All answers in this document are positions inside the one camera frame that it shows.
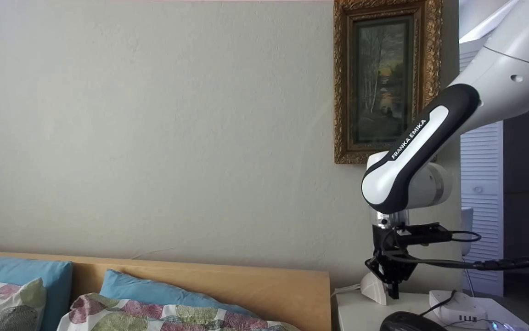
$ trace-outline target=bed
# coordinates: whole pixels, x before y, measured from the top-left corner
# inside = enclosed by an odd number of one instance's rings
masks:
[[[72,261],[72,300],[87,293],[98,293],[105,272],[112,269],[243,306],[263,318],[289,322],[303,331],[331,329],[331,280],[322,271],[24,252],[0,252],[0,258]]]

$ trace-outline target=blue pillow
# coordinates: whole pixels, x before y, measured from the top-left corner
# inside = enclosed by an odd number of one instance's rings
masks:
[[[43,278],[46,307],[41,331],[56,331],[70,304],[72,267],[70,261],[0,258],[0,283],[22,285]]]
[[[191,293],[168,283],[133,278],[111,269],[105,272],[100,294],[112,300],[134,300],[153,306],[215,307],[254,317],[254,313],[239,306],[221,304],[206,294]]]

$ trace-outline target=floral bedspread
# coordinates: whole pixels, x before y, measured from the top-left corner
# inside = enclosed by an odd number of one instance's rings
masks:
[[[190,306],[147,306],[133,300],[109,300],[83,294],[59,331],[298,331],[283,322],[261,320],[224,309]]]

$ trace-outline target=wooden headboard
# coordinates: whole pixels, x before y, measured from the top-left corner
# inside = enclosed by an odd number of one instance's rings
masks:
[[[22,252],[0,252],[0,258],[72,261],[74,298],[98,293],[105,271],[114,269],[136,278],[204,293],[221,302],[243,306],[263,318],[294,324],[303,331],[331,331],[331,280],[327,272]]]

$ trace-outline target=gold picture frame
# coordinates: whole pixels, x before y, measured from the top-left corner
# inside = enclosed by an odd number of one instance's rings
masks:
[[[439,92],[441,0],[335,0],[335,162],[390,149]]]

